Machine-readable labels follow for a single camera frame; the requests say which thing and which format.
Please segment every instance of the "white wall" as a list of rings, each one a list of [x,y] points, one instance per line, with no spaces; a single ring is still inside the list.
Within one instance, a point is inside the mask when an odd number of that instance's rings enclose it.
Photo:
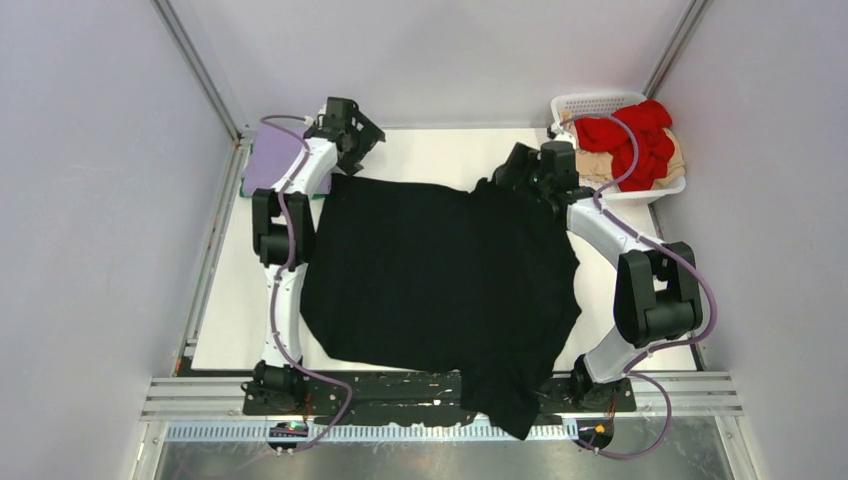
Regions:
[[[249,122],[334,95],[383,127],[449,127],[543,126],[557,95],[641,91],[689,1],[175,3]]]
[[[845,478],[848,2],[716,1],[659,94],[689,185],[659,205],[695,247],[765,467]]]
[[[113,479],[231,149],[147,0],[3,2],[0,469]]]

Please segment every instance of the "laundry basket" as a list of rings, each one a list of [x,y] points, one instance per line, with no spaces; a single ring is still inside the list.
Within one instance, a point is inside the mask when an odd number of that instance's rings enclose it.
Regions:
[[[574,115],[587,113],[613,114],[616,110],[635,105],[645,101],[645,96],[635,92],[606,92],[606,93],[580,93],[573,95],[560,95],[551,100],[551,113],[554,123],[551,131],[556,134],[564,133],[559,126],[559,114],[563,110],[569,110]],[[593,188],[600,188],[602,184],[580,178],[580,184]],[[622,192],[618,187],[611,187],[604,192],[604,199],[608,202],[616,202],[628,205],[647,205],[654,200],[680,193],[686,187],[686,179],[680,176],[671,181],[666,188],[657,190],[642,190],[638,192]]]

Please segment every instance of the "fabric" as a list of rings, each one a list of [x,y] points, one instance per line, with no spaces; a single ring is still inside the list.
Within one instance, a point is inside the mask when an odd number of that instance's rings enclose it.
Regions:
[[[580,314],[565,225],[485,179],[332,183],[301,294],[312,334],[340,360],[458,369],[461,407],[524,439]]]
[[[636,170],[618,186],[623,192],[650,190],[655,180],[668,174],[668,161],[674,154],[674,144],[664,130],[671,126],[671,116],[656,100],[624,107],[613,116],[633,130],[639,144]],[[607,118],[581,118],[574,123],[580,148],[611,153],[612,175],[622,176],[633,162],[627,132]]]
[[[572,115],[569,110],[563,110],[560,112],[560,120],[568,120],[571,116]],[[574,123],[567,124],[565,128],[569,133],[574,135],[575,138],[578,138],[577,129],[574,127]],[[674,179],[686,174],[686,164],[683,161],[683,151],[680,149],[680,143],[677,141],[677,137],[675,137],[674,133],[672,133],[672,131],[668,128],[664,128],[663,131],[666,135],[668,135],[668,138],[674,145],[674,153],[668,160],[668,172],[666,176],[654,180],[654,184],[652,186],[654,190],[666,188]],[[589,181],[595,183],[607,183],[614,179],[612,175],[612,154],[608,152],[595,153],[584,150],[579,146],[579,138],[577,151],[575,152],[575,161],[577,172],[581,177]]]

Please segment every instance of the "red cloth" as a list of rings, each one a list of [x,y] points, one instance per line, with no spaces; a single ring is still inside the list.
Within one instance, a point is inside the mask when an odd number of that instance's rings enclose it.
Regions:
[[[633,130],[639,144],[636,170],[618,187],[622,192],[650,190],[654,180],[668,175],[668,161],[674,155],[674,143],[663,130],[671,126],[671,115],[656,100],[645,100],[624,107],[613,116]],[[633,161],[633,146],[627,132],[608,118],[582,118],[574,124],[580,148],[611,153],[613,177],[624,175]]]

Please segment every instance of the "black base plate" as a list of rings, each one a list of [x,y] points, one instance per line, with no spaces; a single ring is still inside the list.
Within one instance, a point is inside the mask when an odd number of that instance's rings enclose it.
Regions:
[[[353,400],[339,425],[378,426],[394,422],[401,426],[423,423],[427,426],[451,426],[457,423],[467,425],[476,416],[459,407],[462,377],[458,372],[370,372],[370,371],[332,371],[319,372],[323,375],[346,382],[353,387]],[[606,404],[593,406],[586,410],[573,404],[567,396],[568,376],[551,378],[539,389],[540,418],[537,421],[547,424],[552,421],[550,415],[558,413],[596,412],[606,414],[612,398]],[[347,392],[334,385],[317,379],[310,379],[307,392],[310,396],[310,411],[315,423],[327,424],[344,403]],[[624,380],[615,392],[616,410],[633,412],[636,402],[629,380]],[[280,415],[279,405],[263,403],[258,399],[245,397],[243,412],[247,416]],[[291,415],[302,415],[306,406],[296,409],[287,407]]]

